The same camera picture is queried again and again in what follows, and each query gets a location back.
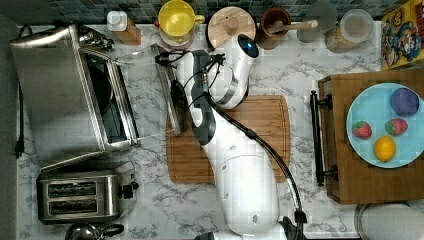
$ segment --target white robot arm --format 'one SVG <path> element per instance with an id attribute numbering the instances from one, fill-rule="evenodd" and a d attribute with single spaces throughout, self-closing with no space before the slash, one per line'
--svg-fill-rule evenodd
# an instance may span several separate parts
<path id="1" fill-rule="evenodd" d="M 210 161 L 232 230 L 201 239 L 287 239 L 278 222 L 277 187 L 267 151 L 254 140 L 253 131 L 244 131 L 219 109 L 234 108 L 246 98 L 249 70 L 258 55 L 256 43 L 239 35 L 213 55 L 202 50 L 188 52 L 177 66 L 193 133 Z"/>

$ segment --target marble countertop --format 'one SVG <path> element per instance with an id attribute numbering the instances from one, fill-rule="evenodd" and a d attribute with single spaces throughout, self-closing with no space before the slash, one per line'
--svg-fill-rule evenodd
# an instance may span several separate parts
<path id="1" fill-rule="evenodd" d="M 115 38 L 105 26 L 90 26 Z M 119 43 L 111 55 L 124 56 L 140 51 L 160 41 L 153 25 L 139 25 L 143 31 L 141 46 Z M 315 163 L 309 95 L 316 81 L 335 73 L 380 70 L 380 27 L 375 27 L 369 40 L 345 54 L 334 54 L 319 41 L 304 44 L 291 31 L 278 48 L 260 50 L 260 56 L 250 71 L 251 95 L 282 95 L 286 98 L 291 132 L 290 171 L 296 181 L 308 224 L 307 238 L 354 238 L 356 205 L 339 205 L 326 195 L 325 187 L 315 180 Z M 205 26 L 196 29 L 191 50 L 206 49 Z M 160 83 L 140 76 L 139 81 L 126 82 L 129 91 L 137 93 L 133 100 L 146 109 L 146 134 L 142 145 L 114 157 L 131 161 L 141 187 L 135 209 L 119 221 L 125 231 L 111 239 L 193 239 L 209 231 L 228 230 L 215 187 L 211 184 L 175 184 L 170 180 L 166 158 L 166 118 Z M 26 153 L 18 161 L 18 239 L 64 239 L 69 225 L 43 225 L 37 218 L 35 181 L 40 172 L 36 148 L 32 144 L 26 120 Z M 278 184 L 280 215 L 293 219 L 294 205 L 286 183 Z M 411 204 L 424 210 L 423 201 Z"/>

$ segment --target tray handle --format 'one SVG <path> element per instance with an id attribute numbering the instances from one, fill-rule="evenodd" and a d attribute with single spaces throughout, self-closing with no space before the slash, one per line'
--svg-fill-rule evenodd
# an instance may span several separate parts
<path id="1" fill-rule="evenodd" d="M 312 128 L 314 134 L 314 153 L 315 153 L 315 166 L 316 166 L 316 178 L 318 186 L 324 186 L 324 177 L 332 177 L 335 181 L 339 180 L 337 165 L 331 166 L 331 169 L 324 171 L 322 164 L 322 152 L 321 152 L 321 128 L 319 122 L 319 106 L 324 105 L 328 107 L 328 110 L 333 109 L 333 97 L 328 94 L 323 100 L 318 100 L 316 91 L 311 91 L 310 106 L 312 115 Z"/>

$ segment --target wooden lid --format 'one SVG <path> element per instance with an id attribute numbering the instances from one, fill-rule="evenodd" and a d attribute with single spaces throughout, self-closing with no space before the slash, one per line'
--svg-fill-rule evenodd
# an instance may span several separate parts
<path id="1" fill-rule="evenodd" d="M 217 48 L 237 34 L 245 34 L 255 39 L 256 24 L 245 10 L 238 7 L 225 7 L 212 16 L 207 34 L 209 43 Z"/>

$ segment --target lemon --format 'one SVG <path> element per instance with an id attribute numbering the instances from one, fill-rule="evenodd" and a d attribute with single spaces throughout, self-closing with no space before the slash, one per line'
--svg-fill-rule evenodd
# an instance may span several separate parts
<path id="1" fill-rule="evenodd" d="M 396 143 L 390 136 L 379 138 L 374 145 L 375 156 L 382 162 L 390 161 L 396 154 Z"/>

